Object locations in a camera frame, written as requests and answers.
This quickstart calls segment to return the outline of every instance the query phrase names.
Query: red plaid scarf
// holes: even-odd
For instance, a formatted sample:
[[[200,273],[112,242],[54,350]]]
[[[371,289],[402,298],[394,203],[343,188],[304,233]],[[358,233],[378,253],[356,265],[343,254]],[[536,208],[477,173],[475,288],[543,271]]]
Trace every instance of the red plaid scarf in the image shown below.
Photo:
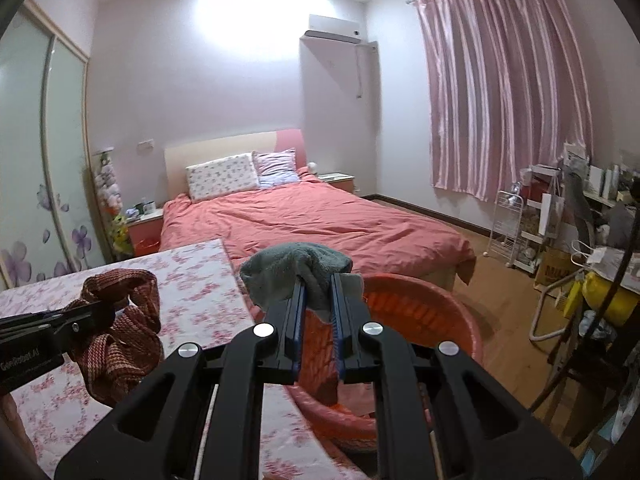
[[[88,337],[68,354],[78,363],[89,394],[113,407],[164,359],[158,337],[158,280],[148,270],[109,270],[87,278],[80,298],[65,310],[95,301],[127,306],[109,329]]]

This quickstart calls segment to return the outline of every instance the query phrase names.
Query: baseboard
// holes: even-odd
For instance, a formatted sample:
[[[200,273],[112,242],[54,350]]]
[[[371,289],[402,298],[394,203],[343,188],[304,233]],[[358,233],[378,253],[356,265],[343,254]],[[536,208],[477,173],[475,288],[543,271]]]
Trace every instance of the baseboard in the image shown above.
[[[389,204],[397,205],[399,207],[404,207],[405,209],[409,209],[411,211],[415,211],[416,213],[430,216],[431,218],[435,218],[436,220],[441,220],[443,222],[453,224],[457,227],[468,229],[469,231],[473,231],[482,236],[489,237],[491,235],[491,230],[485,227],[480,227],[478,225],[465,222],[464,220],[460,220],[459,218],[454,218],[453,216],[445,215],[437,211],[432,211],[431,209],[420,207],[419,205],[410,204],[408,202],[398,200],[397,198],[391,198],[389,196],[384,196],[377,193],[373,195],[363,196],[362,198],[365,198],[367,200],[382,200],[382,202],[387,202]]]

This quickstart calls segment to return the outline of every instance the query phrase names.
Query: yellow bag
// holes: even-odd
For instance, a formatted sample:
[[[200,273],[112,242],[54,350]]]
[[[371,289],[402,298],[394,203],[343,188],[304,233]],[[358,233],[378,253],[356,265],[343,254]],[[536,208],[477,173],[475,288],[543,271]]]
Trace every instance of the yellow bag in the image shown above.
[[[582,294],[593,310],[600,308],[610,286],[611,282],[601,278],[596,272],[592,271],[587,274],[582,285]],[[623,326],[631,316],[636,304],[638,304],[638,300],[640,300],[639,294],[620,287],[613,300],[611,300],[611,304],[604,315],[605,319],[613,326]]]

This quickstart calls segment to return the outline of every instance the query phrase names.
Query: white wire rack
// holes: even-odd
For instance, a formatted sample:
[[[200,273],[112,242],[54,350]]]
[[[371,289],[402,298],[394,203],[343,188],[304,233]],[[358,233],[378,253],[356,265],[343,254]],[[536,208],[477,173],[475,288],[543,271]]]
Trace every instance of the white wire rack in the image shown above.
[[[505,266],[513,267],[520,250],[520,222],[524,199],[516,194],[499,191],[495,197],[494,224],[484,256],[491,253],[506,259]]]

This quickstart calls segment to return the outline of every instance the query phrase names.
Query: floral tablecloth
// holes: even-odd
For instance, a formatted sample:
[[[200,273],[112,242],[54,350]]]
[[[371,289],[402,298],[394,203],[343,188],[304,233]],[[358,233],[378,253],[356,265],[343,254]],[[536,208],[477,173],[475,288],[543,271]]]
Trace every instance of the floral tablecloth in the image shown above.
[[[158,278],[165,355],[189,341],[204,348],[224,344],[253,323],[220,240],[7,290],[0,294],[0,317],[62,308],[79,296],[87,277],[114,268],[146,269]],[[88,395],[78,366],[66,356],[62,367],[13,395],[38,463],[50,476],[60,458],[109,411]],[[366,478],[327,455],[282,386],[264,389],[261,440],[262,472],[296,480]]]

